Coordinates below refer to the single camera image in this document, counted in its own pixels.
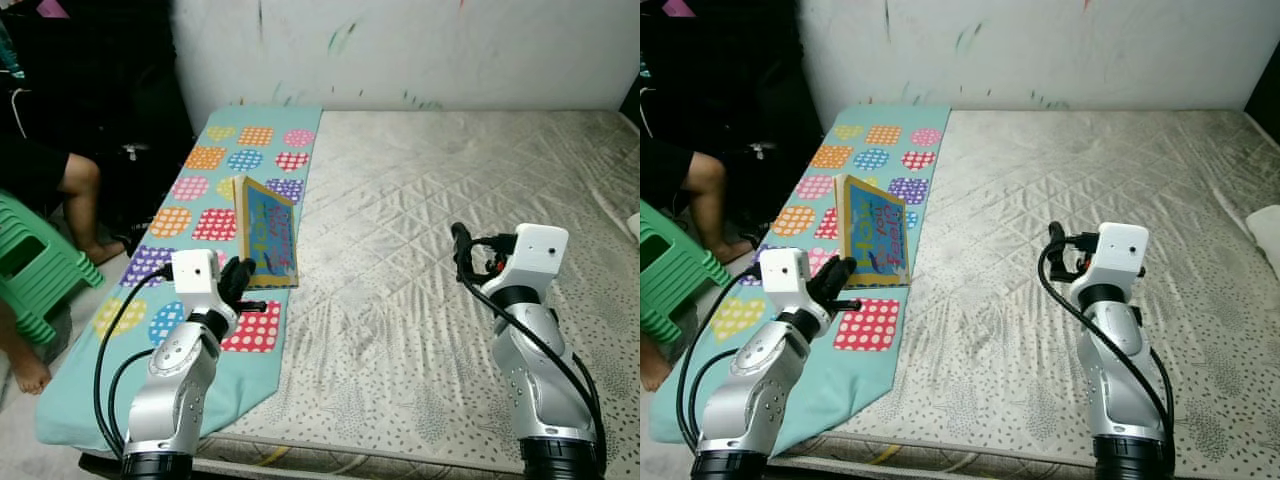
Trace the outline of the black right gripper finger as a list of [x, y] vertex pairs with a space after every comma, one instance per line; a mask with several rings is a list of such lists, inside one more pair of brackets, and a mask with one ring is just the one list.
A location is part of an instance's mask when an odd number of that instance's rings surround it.
[[1046, 246], [1046, 260], [1050, 262], [1050, 280], [1068, 282], [1068, 269], [1062, 259], [1068, 236], [1060, 221], [1048, 225], [1050, 243]]
[[457, 280], [463, 284], [474, 283], [474, 261], [471, 256], [472, 250], [472, 237], [461, 221], [456, 221], [451, 225], [451, 236], [453, 239], [453, 253], [452, 259], [457, 271]]

